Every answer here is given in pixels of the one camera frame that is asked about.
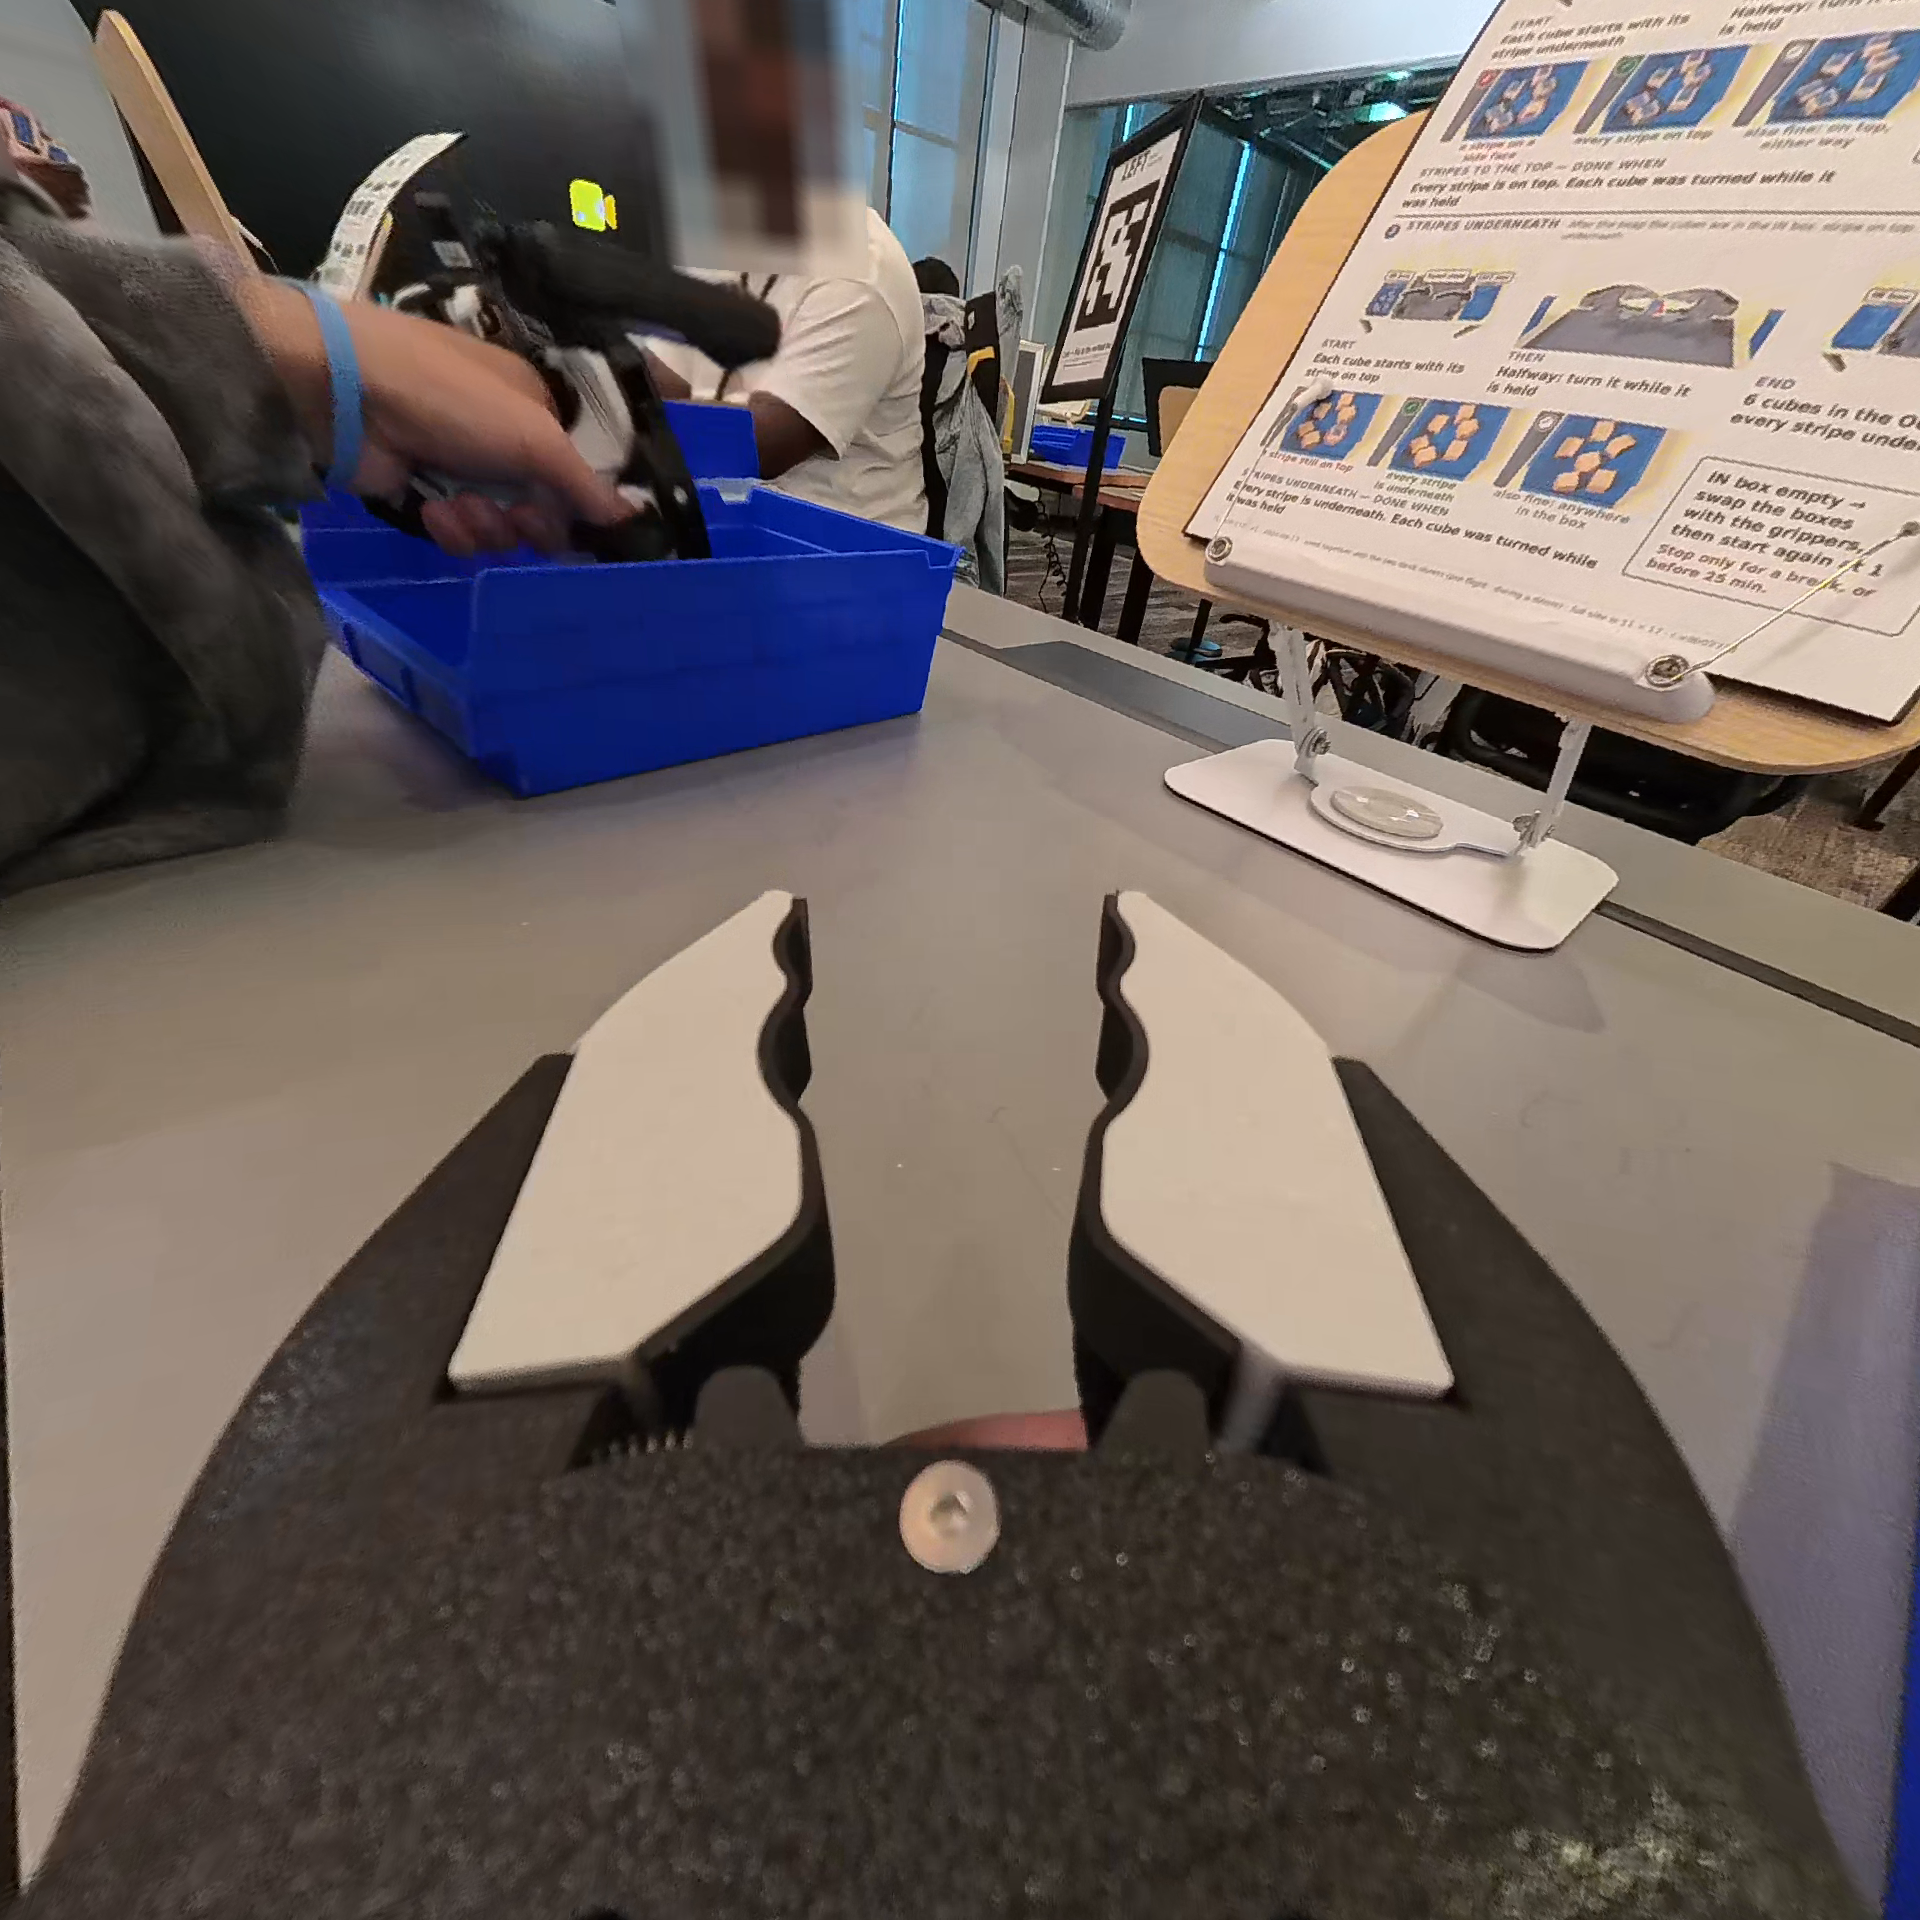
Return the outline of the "person's right hand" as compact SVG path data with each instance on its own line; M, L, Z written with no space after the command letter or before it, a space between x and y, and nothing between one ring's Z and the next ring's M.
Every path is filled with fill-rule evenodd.
M1075 1407L970 1415L902 1432L899 1449L918 1450L1065 1450L1088 1449L1088 1425Z

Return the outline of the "large black screen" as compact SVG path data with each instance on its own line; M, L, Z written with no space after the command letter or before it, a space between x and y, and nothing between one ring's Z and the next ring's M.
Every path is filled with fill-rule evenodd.
M460 132L442 191L503 222L572 229L610 194L607 239L665 239L630 63L602 1L128 1L214 183L284 269L316 269L350 191L411 137Z

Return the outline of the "wooden pole with black end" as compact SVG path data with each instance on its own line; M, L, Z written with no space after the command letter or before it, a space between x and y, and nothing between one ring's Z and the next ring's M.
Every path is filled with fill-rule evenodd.
M226 252L246 271L259 271L260 261L249 230L226 205L170 87L120 12L106 8L99 15L91 52L138 156L152 169L183 233Z

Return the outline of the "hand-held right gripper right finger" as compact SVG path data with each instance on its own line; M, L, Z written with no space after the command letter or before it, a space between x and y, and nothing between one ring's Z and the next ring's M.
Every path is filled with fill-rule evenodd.
M1257 1449L1292 1386L1446 1401L1456 1372L1312 1022L1143 892L1103 904L1095 993L1068 1253L1090 1438L1158 1374L1227 1449Z

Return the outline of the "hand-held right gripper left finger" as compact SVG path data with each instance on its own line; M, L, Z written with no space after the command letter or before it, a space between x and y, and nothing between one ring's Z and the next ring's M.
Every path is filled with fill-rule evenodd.
M807 900L767 892L588 1025L448 1358L456 1399L596 1386L664 1434L752 1368L798 1409L835 1298L810 993Z

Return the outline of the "grey denim jacket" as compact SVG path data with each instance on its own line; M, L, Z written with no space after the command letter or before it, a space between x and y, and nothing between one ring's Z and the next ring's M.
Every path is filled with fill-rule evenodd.
M926 534L958 548L958 577L1003 594L1003 452L992 397L987 336L962 300L961 279L938 256L915 261L924 314L920 388Z

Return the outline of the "blue wristband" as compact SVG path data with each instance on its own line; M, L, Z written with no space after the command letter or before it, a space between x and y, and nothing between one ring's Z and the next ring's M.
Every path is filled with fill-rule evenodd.
M352 321L328 288L305 279L289 279L284 285L306 301L320 333L328 397L326 486L330 494L352 494L369 452L366 380Z

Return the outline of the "wood and white document stand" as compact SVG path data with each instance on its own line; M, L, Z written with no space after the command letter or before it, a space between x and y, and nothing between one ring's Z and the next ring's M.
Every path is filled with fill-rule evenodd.
M1704 716L1667 721L1209 582L1209 537L1190 524L1432 114L1368 137L1315 188L1143 496L1140 532L1166 576L1271 622L1286 709L1280 735L1177 766L1166 784L1455 928L1550 951L1616 887L1604 861L1553 838L1593 732L1799 777L1915 740L1915 703L1881 725L1726 680Z

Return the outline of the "black framed marker sign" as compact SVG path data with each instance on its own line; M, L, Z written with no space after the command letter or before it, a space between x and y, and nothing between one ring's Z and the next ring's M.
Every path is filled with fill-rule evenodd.
M1204 94L1190 94L1112 153L1040 391L1043 401L1095 404L1065 577L1063 617L1070 622L1083 617L1127 329L1203 110Z

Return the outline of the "person's left forearm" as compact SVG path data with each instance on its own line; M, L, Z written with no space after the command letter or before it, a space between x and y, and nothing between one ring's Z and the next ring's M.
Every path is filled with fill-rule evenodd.
M330 637L284 510L318 496L238 269L4 161L4 896L276 833Z

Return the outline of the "person's left hand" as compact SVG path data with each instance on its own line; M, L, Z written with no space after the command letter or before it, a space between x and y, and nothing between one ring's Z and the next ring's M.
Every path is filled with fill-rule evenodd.
M638 514L590 468L519 357L375 303L348 306L363 381L363 449L350 492L401 502L432 477L426 532L457 558L572 548L584 528Z

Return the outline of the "printed instruction sheet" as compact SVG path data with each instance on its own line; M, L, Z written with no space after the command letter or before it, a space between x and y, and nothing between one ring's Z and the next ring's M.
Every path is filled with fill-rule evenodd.
M1521 1L1191 532L1616 710L1915 703L1919 6Z

